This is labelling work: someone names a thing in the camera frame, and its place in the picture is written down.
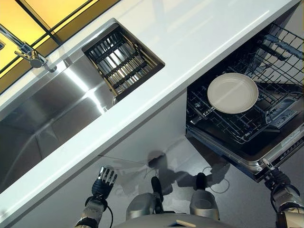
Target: window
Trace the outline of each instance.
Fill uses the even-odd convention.
[[[0,23],[47,56],[119,0],[0,0]],[[0,93],[30,70],[0,34]]]

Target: white countertop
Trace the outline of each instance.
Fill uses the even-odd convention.
[[[0,194],[0,227],[42,200],[145,118],[299,0],[122,0],[48,58],[55,61],[110,18],[165,67]],[[37,80],[34,69],[0,96],[0,107]]]

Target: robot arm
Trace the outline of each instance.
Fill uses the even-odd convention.
[[[114,171],[101,167],[98,177],[92,186],[92,196],[87,198],[85,202],[85,209],[82,212],[81,219],[77,222],[76,228],[98,228],[103,212],[106,210],[108,198],[113,185],[116,181],[117,174]]]
[[[270,201],[277,215],[276,227],[304,227],[304,204],[299,190],[291,185],[290,179],[267,159],[264,158],[262,161],[271,173],[265,185],[271,190]]]

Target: robot finger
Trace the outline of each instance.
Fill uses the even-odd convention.
[[[103,178],[104,171],[105,171],[105,167],[102,166],[102,167],[100,168],[99,173],[98,173],[98,177],[97,177],[98,179],[102,179],[102,178]]]
[[[113,174],[114,174],[114,171],[112,170],[112,172],[110,173],[109,179],[107,181],[107,184],[110,184]]]
[[[111,187],[113,187],[113,185],[115,184],[116,178],[117,178],[117,174],[115,174],[115,176],[114,176],[114,178],[113,178],[113,181],[112,181],[112,183],[110,184]]]
[[[103,182],[105,182],[105,180],[106,180],[106,178],[107,178],[107,176],[108,176],[108,174],[109,174],[109,171],[110,171],[110,170],[106,170],[105,175],[104,175],[104,178],[103,178]]]

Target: wire rack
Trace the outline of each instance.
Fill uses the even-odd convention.
[[[255,50],[243,54],[223,73],[236,72],[252,78],[259,89],[257,103],[241,114],[224,114],[208,102],[208,84],[188,91],[187,116],[197,114],[240,144],[267,128],[272,121],[303,96],[304,40],[272,23],[258,35]]]
[[[163,67],[140,45],[131,41],[120,27],[96,42],[85,54],[118,100]]]

